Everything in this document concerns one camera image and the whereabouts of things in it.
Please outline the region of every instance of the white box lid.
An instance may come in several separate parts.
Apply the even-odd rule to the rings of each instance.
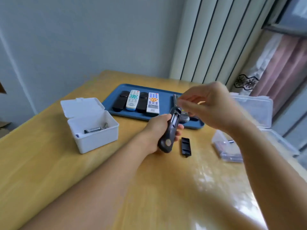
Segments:
[[[104,106],[95,97],[76,98],[61,101],[61,106],[66,118],[89,116],[104,111]]]
[[[243,107],[259,124],[258,127],[271,128],[273,117],[273,100],[267,96],[245,96],[231,93],[231,96]]]

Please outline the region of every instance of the person's right arm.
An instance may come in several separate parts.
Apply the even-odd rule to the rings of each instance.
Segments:
[[[307,183],[242,114],[224,85],[214,82],[192,87],[178,105],[235,140],[270,230],[307,229]]]

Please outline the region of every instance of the flower pattern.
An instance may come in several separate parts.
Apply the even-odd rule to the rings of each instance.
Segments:
[[[245,74],[241,74],[235,81],[236,88],[243,88],[244,90],[251,90],[255,88],[259,79],[257,77],[247,77]]]

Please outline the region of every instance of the blue tray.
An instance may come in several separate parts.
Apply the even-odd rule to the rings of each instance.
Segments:
[[[123,109],[121,112],[115,112],[112,109],[112,106],[117,99],[117,97],[120,95],[120,93],[123,90],[131,91],[132,89],[139,90],[140,92],[153,92],[159,94],[159,108],[160,108],[160,115],[167,114],[170,112],[171,108],[174,106],[173,102],[173,94],[182,95],[182,93],[173,92],[173,91],[167,91],[163,89],[157,89],[157,88],[149,88],[139,85],[131,85],[131,84],[121,84],[117,86],[116,89],[113,90],[113,92],[102,102],[102,105],[105,107],[105,109],[111,114],[111,115],[118,115],[118,116],[124,116],[128,118],[133,119],[140,119],[140,120],[146,120],[149,121],[151,117],[147,116],[143,113],[138,113],[137,111],[128,111],[126,109]],[[185,128],[190,129],[200,129],[205,124],[201,121],[189,121],[184,124]]]

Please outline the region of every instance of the person's left hand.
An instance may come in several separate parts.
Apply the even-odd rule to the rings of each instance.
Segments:
[[[171,117],[172,117],[171,114],[164,114],[164,115],[153,117],[149,120],[147,126],[141,132],[141,134],[145,135],[145,137],[147,138],[147,141],[150,143],[149,145],[150,153],[157,151],[158,141],[165,133],[167,129],[167,121],[170,120]],[[181,135],[181,132],[178,130],[182,130],[182,129],[184,129],[184,126],[182,124],[178,124],[174,141],[179,140],[179,136]]]

